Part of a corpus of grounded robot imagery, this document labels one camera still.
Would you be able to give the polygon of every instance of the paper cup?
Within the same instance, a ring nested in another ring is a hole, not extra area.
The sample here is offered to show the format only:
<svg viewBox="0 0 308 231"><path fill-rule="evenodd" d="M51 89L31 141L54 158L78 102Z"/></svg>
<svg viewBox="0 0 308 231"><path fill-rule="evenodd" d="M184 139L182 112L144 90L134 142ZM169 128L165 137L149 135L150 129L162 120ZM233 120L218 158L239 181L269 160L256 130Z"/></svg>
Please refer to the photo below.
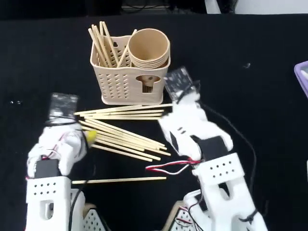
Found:
<svg viewBox="0 0 308 231"><path fill-rule="evenodd" d="M135 66L141 68L158 68L168 59L169 51L170 41L156 29L139 30L128 41L129 57Z"/></svg>

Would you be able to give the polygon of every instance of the black wire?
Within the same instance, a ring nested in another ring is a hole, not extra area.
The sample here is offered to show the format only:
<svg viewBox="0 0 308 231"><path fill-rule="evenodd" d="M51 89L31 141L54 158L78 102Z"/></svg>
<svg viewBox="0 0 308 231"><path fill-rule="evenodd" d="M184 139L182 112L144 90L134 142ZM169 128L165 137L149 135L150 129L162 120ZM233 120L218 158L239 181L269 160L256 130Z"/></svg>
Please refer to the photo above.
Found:
<svg viewBox="0 0 308 231"><path fill-rule="evenodd" d="M85 143L85 146L86 146L86 152L88 153L89 151L89 145L88 145L88 142L87 142L87 138L86 138L86 135L83 133L83 131L81 131L82 133L82 137L83 137L83 140L84 140L84 143ZM94 155L93 155L93 174L89 177L89 179L87 179L83 184L82 186L78 189L74 199L73 199L73 202L72 202L72 205L71 205L71 210L69 212L69 219L68 219L68 231L71 231L72 229L72 221L73 221L73 211L74 211L74 207L75 207L75 204L76 204L76 201L77 201L77 198L79 197L79 194L82 192L82 190L86 187L87 183L89 182L90 179L92 179L96 174L96 165L95 165L95 160L94 160Z"/></svg>
<svg viewBox="0 0 308 231"><path fill-rule="evenodd" d="M189 91L189 89L195 86L197 88L197 92L200 91L201 88L201 84L200 81L194 81L192 83L190 83L189 85L187 85L187 87L183 90L183 92L180 94L177 103L179 103L182 98L185 96L185 94ZM233 128L233 130L246 142L246 144L249 146L249 148L252 151L253 154L253 166L252 166L252 170L251 170L251 175L250 175L250 181L249 181L249 191L252 194L253 191L253 186L254 186L254 180L255 180L255 176L256 176L256 168L257 168L257 155L256 155L256 151L253 147L253 145L251 144L251 142L231 123L231 121L226 118L224 115L220 114L219 112L215 111L213 108L211 108L210 106L206 105L205 103L203 103L201 100L199 100L199 103L201 104L202 107L204 107L206 110L216 114L217 116L221 117L222 119L224 119L231 128Z"/></svg>
<svg viewBox="0 0 308 231"><path fill-rule="evenodd" d="M203 199L203 194L202 194L202 191L201 191L201 197L200 197L200 199L199 199L195 204L191 205L191 206L188 208L188 214L189 214L189 216L191 216L191 218L192 218L192 220L193 220L194 227L195 227L196 231L198 231L196 225L199 227L199 229L200 229L201 231L203 231L203 229L202 229L202 228L200 227L200 225L196 222L196 220L192 217L192 215L191 215L191 208L194 207L194 206L196 206L196 205L198 205L198 204L200 204L201 201L202 201L202 199Z"/></svg>
<svg viewBox="0 0 308 231"><path fill-rule="evenodd" d="M124 11L123 8L122 8L122 10L123 10L125 13L138 13L138 12L142 11L143 9L145 9L145 8L147 7L148 3L149 3L149 0L145 0L144 6L138 8L137 10L132 11L132 12Z"/></svg>
<svg viewBox="0 0 308 231"><path fill-rule="evenodd" d="M255 180L255 175L256 175L256 168L257 168L257 155L256 155L254 147L252 146L251 142L230 122L230 120L228 118L226 118L224 115L218 113L217 111L215 111L210 106L204 104L202 101L199 101L199 103L206 110L208 110L208 111L216 114L217 116L221 117L222 119L224 119L229 124L229 126L231 128L233 128L233 130L246 142L246 144L251 149L251 151L253 153L254 160L253 160L253 166L252 166L251 175L250 175L250 181L249 181L249 191L252 194L253 186L254 186L254 180Z"/></svg>
<svg viewBox="0 0 308 231"><path fill-rule="evenodd" d="M156 6L149 6L149 7L137 7L137 6L132 6L130 4L128 4L127 2L124 2L125 5L131 7L131 8L134 8L134 9L153 9L153 8L156 8L156 7L160 7L160 6L166 6L166 5L156 5Z"/></svg>

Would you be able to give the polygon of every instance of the chopstick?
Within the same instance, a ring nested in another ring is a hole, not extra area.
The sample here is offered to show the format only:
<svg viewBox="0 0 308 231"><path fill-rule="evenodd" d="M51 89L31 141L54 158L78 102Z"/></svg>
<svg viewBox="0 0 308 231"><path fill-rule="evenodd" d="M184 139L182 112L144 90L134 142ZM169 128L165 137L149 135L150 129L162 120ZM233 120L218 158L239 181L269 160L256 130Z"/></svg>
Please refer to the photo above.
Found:
<svg viewBox="0 0 308 231"><path fill-rule="evenodd" d="M92 144L92 147L93 147L93 148L102 149L102 150L105 150L105 151L109 151L109 152L112 152L112 153L117 153L117 154L121 154L121 155L126 155L126 156L133 157L133 158L136 158L136 159L139 159L139 160L144 160L144 161L152 162L152 159L150 159L150 158L146 158L146 157L143 157L143 156L139 156L139 155L134 155L134 154L126 153L126 152L119 151L119 150L116 150L116 149L107 148L107 147L103 147L103 146L96 145L96 144Z"/></svg>
<svg viewBox="0 0 308 231"><path fill-rule="evenodd" d="M99 120L96 120L96 119L86 119L86 121L92 121L92 122L97 123L97 124L100 124L100 125L105 125L106 127L113 128L114 130L121 131L121 132L127 133L127 134L129 134L129 135L138 137L138 138L140 138L140 139L142 139L142 140L149 141L150 143L155 143L155 144L158 145L158 146L163 146L163 147L165 146L163 143L160 143L160 142L151 140L151 139L149 139L149 138L146 138L146 137L144 137L144 136L135 134L135 133L130 132L130 131L126 131L126 130L124 130L124 129L122 129L122 128L118 128L118 127L116 127L116 126L113 126L113 125L110 125L110 124L106 124L106 123L104 123L104 122L102 122L102 121L99 121Z"/></svg>
<svg viewBox="0 0 308 231"><path fill-rule="evenodd" d="M131 34L131 36L133 36L136 32L137 32L137 30L134 29L134 31L133 31L133 33ZM127 51L128 51L128 45L125 47L125 49L124 49L124 51L123 51L123 53L122 53L122 56L121 56L121 58L120 58L120 61L119 61L119 63L118 63L117 66L116 66L117 68L119 68L119 67L121 66L121 64L122 64L122 62L123 62L123 60L124 60L124 58L125 58L125 55L126 55Z"/></svg>
<svg viewBox="0 0 308 231"><path fill-rule="evenodd" d="M138 150L138 151L141 151L141 152L144 152L144 150L145 150L144 148L135 146L132 143L125 142L125 141L122 141L122 140L117 140L115 138L111 138L111 137L104 136L104 135L97 134L96 138L99 139L99 140L102 140L102 141L107 141L109 143L119 144L121 146L125 146L125 147L135 149L135 150Z"/></svg>
<svg viewBox="0 0 308 231"><path fill-rule="evenodd" d="M105 31L107 40L108 40L108 42L109 42L109 46L110 46L110 48L111 48L111 50L112 50L112 53L114 54L114 58L115 58L116 65L118 65L118 64L119 64L119 60L118 60L118 58L117 58L118 54L117 54L117 52L115 51L113 42L111 41L111 37L110 37L109 31L108 31L108 29L107 29L106 23L105 23L105 22L102 22L102 24L103 24L103 28L104 28L104 31Z"/></svg>
<svg viewBox="0 0 308 231"><path fill-rule="evenodd" d="M117 120L159 120L161 117L120 117L120 116L101 116L101 117L93 117L93 116L86 116L85 119L117 119Z"/></svg>
<svg viewBox="0 0 308 231"><path fill-rule="evenodd" d="M131 105L131 106L111 107L111 108L106 108L106 109L97 109L97 110L75 112L74 115L77 116L77 115L89 114L89 113L123 112L123 111L143 110L143 109L171 107L171 106L172 106L172 103L159 104L159 105L149 105L149 106Z"/></svg>
<svg viewBox="0 0 308 231"><path fill-rule="evenodd" d="M103 131L105 131L104 135L111 134L113 137L114 136L115 137L116 136L120 136L120 137L123 137L124 139L134 140L135 143L138 143L140 145L143 145L143 146L146 146L146 147L150 147L150 148L153 148L153 149L160 149L160 147L161 147L161 146L158 146L155 143L150 143L148 141L144 141L144 140L142 140L140 138L131 136L131 135L126 134L126 133L124 133L122 131L118 131L118 130L114 130L114 129L109 128L109 127L101 126L100 124L97 124L97 123L92 122L92 121L88 121L88 122L80 121L80 123L83 124L83 125L87 125L87 126L96 128L98 130L103 130Z"/></svg>
<svg viewBox="0 0 308 231"><path fill-rule="evenodd" d="M106 58L106 60L107 60L107 64L108 64L109 67L112 67L112 63L111 63L111 60L110 60L110 58L109 58L109 55L108 55L108 53L107 53L107 51L106 51L103 38L101 37L101 34L100 34L100 32L98 31L97 26L93 26L93 28L94 28L94 33L96 34L96 36L97 36L97 38L98 38L98 41L99 41L99 44L101 45L101 48L102 48L102 50L103 50L103 54L104 54L104 56L105 56L105 58Z"/></svg>
<svg viewBox="0 0 308 231"><path fill-rule="evenodd" d="M84 130L93 130L92 128L89 128L89 127L85 127L85 126L81 126L82 129ZM141 147L141 148L151 148L151 149L156 149L157 146L155 146L153 143L150 143L150 142L147 142L145 140L142 140L142 139L139 139L137 137L134 137L134 136L130 136L128 134L121 134L121 135L114 135L114 134L111 134L111 133L108 133L108 132L104 132L104 131L100 131L100 130L97 130L96 131L98 134L101 134L101 135L105 135L105 136L108 136L108 137L111 137L111 138L114 138L114 139L119 139L119 140L123 140L125 142L128 142L128 143L132 143L134 146L137 146L137 147Z"/></svg>
<svg viewBox="0 0 308 231"><path fill-rule="evenodd" d="M145 157L148 157L148 158L151 158L151 159L154 159L154 160L160 160L160 158L157 157L157 156L146 154L146 153L142 153L142 152L139 152L139 151L136 151L136 150L133 150L133 149L130 149L130 148L126 148L126 147L123 147L121 145L117 145L117 144L114 144L114 143L106 142L106 141L103 141L103 140L101 140L99 138L96 139L95 142L101 143L101 144L105 144L105 145L108 145L110 147L114 147L114 148L117 148L117 149L122 149L124 151L130 152L130 153L134 153L134 154L137 154L137 155L145 156Z"/></svg>
<svg viewBox="0 0 308 231"><path fill-rule="evenodd" d="M89 32L89 34L90 34L90 36L91 36L91 38L93 40L94 46L96 48L96 51L97 51L98 55L100 56L100 59L102 60L100 63L102 64L103 67L106 67L106 65L105 65L105 58L104 58L104 56L102 54L102 51L100 49L100 45L99 45L98 41L96 40L96 37L95 37L92 29L89 28L88 32Z"/></svg>
<svg viewBox="0 0 308 231"><path fill-rule="evenodd" d="M141 110L141 111L125 111L125 112L106 112L106 113L89 113L89 114L80 114L81 117L84 116L114 116L114 115L132 115L132 114L141 114L141 113L161 113L164 110Z"/></svg>
<svg viewBox="0 0 308 231"><path fill-rule="evenodd" d="M145 181L145 180L166 180L166 179L167 177L138 177L138 178L124 178L124 179L89 180L87 184ZM84 184L85 182L86 182L85 180L74 180L72 181L72 184Z"/></svg>
<svg viewBox="0 0 308 231"><path fill-rule="evenodd" d="M88 114L88 113L105 113L105 112L123 112L123 111L129 111L129 110L135 110L135 108L139 108L142 105L131 105L131 106L122 106L122 107L112 107L112 108L106 108L106 109L97 109L97 110L90 110L90 111L83 111L83 112L75 112L74 115L80 115L80 114Z"/></svg>

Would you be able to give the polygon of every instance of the yellow object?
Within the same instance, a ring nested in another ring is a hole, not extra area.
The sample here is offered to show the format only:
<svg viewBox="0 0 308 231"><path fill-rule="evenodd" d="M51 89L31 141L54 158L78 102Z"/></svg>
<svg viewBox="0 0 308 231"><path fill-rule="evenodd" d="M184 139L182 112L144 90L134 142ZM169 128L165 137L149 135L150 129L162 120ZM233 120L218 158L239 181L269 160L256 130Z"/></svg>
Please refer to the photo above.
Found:
<svg viewBox="0 0 308 231"><path fill-rule="evenodd" d="M91 146L95 142L96 131L94 131L94 130L86 131L85 133L86 133L87 142L88 142L89 146Z"/></svg>

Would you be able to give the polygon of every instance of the black fabric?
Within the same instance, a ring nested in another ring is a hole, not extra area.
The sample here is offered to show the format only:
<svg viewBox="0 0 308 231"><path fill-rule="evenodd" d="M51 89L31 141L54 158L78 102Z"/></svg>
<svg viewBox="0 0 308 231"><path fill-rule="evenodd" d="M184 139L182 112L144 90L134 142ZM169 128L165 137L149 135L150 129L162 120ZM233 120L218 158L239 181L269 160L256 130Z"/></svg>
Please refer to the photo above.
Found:
<svg viewBox="0 0 308 231"><path fill-rule="evenodd" d="M106 107L90 65L87 28L107 22L111 35L154 27L171 41L171 67L185 65L201 80L202 101L228 117L257 152L253 198L270 231L308 227L308 100L293 73L308 60L308 15L158 15L0 22L0 204L1 230L23 230L26 159L48 119L52 92L76 94L78 110ZM249 179L253 157L224 121L209 119L233 138ZM112 121L166 143L157 122ZM148 164L92 149L98 179L158 176ZM161 163L180 159L162 157ZM74 166L74 179L92 172L91 155ZM199 188L191 171L166 181L88 185L112 230L161 229L172 206Z"/></svg>

